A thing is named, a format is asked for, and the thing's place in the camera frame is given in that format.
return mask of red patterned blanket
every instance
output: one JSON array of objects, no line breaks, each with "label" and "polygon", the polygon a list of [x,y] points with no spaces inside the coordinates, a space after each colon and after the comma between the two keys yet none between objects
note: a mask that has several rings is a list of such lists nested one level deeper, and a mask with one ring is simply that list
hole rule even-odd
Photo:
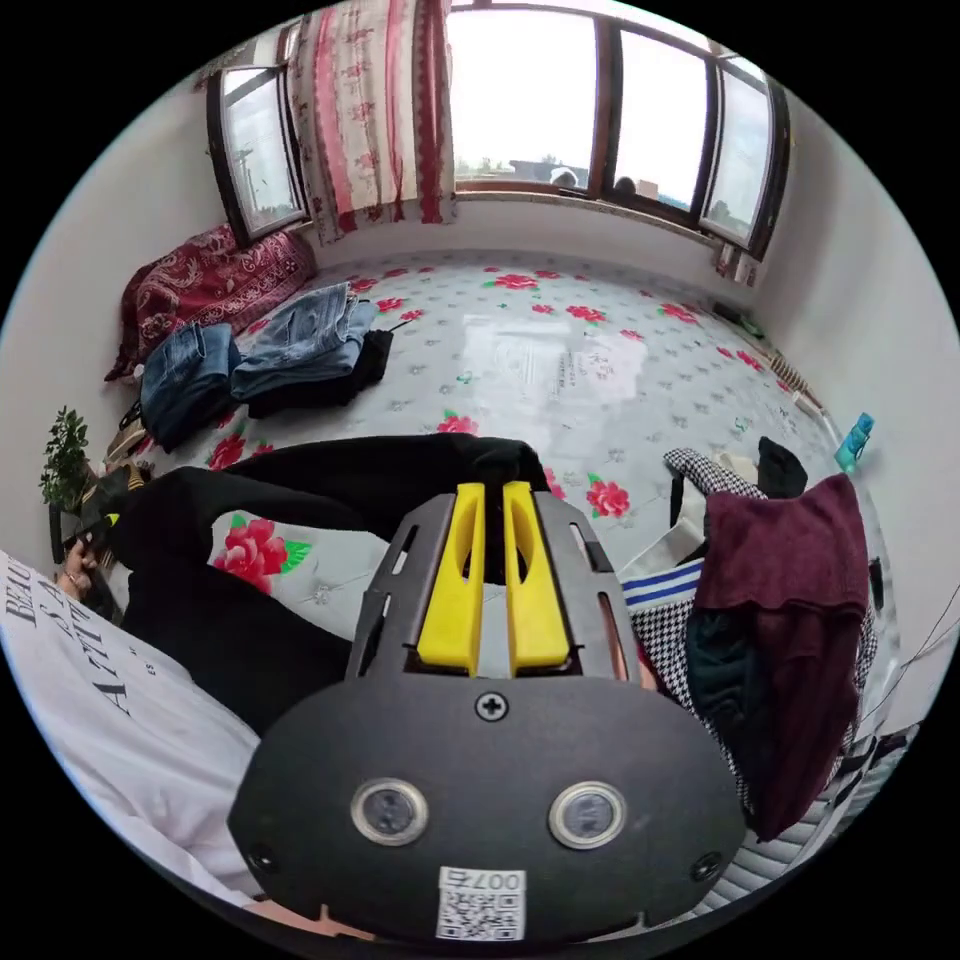
[{"label": "red patterned blanket", "polygon": [[227,224],[191,237],[141,267],[120,300],[120,350],[104,380],[133,374],[171,333],[187,323],[229,322],[235,334],[296,293],[316,271],[310,247],[274,233],[238,250]]}]

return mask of houndstooth fabric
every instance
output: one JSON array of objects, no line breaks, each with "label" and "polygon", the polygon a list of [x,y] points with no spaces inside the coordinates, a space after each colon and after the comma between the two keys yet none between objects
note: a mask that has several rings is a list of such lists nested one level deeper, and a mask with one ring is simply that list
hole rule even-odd
[{"label": "houndstooth fabric", "polygon": [[[670,450],[663,459],[668,467],[686,477],[704,496],[709,496],[711,493],[727,492],[759,500],[766,499],[766,496],[753,484],[748,483],[730,470],[718,466],[695,450],[689,448]],[[732,754],[724,745],[713,724],[697,713],[690,696],[690,688],[687,685],[686,624],[692,612],[693,600],[688,599],[659,607],[631,610],[630,620],[633,624],[637,642],[650,658],[661,683],[680,706],[692,713],[703,724],[710,736],[719,745],[723,758],[736,780],[737,795],[740,802],[747,810],[752,812],[749,789]],[[868,604],[863,622],[860,625],[860,639],[857,643],[854,667],[854,687],[858,699],[863,697],[867,675],[873,665],[876,653],[877,636],[874,628],[874,615]],[[843,736],[841,752],[830,772],[828,782],[836,776],[843,756],[853,745],[859,722],[860,710],[858,708],[857,717]]]}]

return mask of window sill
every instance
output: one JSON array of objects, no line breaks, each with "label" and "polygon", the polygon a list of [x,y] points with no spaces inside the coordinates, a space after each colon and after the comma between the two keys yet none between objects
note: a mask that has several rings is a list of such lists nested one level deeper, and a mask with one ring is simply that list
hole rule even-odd
[{"label": "window sill", "polygon": [[537,193],[532,190],[529,192],[522,190],[458,190],[457,200],[461,203],[474,202],[477,200],[497,200],[501,202],[545,203],[555,207],[576,207],[581,210],[593,210],[614,217],[622,217],[624,220],[633,220],[635,223],[658,227],[661,230],[668,230],[670,233],[675,233],[677,236],[692,240],[711,250],[718,250],[722,246],[720,240],[698,233],[689,227],[682,227],[677,223],[671,223],[669,220],[664,220],[650,213],[630,210],[627,207],[618,207],[616,204],[607,203],[604,200],[564,197],[552,193]]}]

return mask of maroon cloth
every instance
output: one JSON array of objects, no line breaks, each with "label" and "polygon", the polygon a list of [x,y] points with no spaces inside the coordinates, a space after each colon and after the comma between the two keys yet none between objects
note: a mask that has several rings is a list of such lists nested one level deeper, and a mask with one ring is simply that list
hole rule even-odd
[{"label": "maroon cloth", "polygon": [[316,272],[306,241],[280,231],[238,250],[229,225],[191,237],[130,279],[120,349],[104,380],[128,378],[175,330],[229,323],[234,334],[291,297]]},{"label": "maroon cloth", "polygon": [[857,712],[853,685],[867,608],[867,544],[857,496],[838,474],[793,500],[707,497],[710,549],[694,607],[749,618],[770,682],[776,760],[757,796],[769,840],[823,789]]}]

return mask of blue stripe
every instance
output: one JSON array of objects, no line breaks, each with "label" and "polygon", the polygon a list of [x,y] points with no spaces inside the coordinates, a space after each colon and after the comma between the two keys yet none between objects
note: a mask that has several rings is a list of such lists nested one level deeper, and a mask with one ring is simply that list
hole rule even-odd
[{"label": "blue stripe", "polygon": [[647,600],[659,600],[661,597],[672,597],[678,593],[695,593],[697,582],[698,581],[694,580],[691,583],[674,584],[665,590],[656,590],[653,593],[638,593],[636,596],[625,597],[624,599],[627,606],[630,607],[635,603],[644,603]]},{"label": "blue stripe", "polygon": [[667,573],[658,573],[652,577],[644,577],[642,580],[628,580],[621,584],[624,590],[633,590],[636,587],[646,587],[654,583],[666,583],[668,580],[677,580],[680,577],[689,576],[692,573],[699,573],[703,569],[702,560],[694,560],[689,567],[677,567]]}]

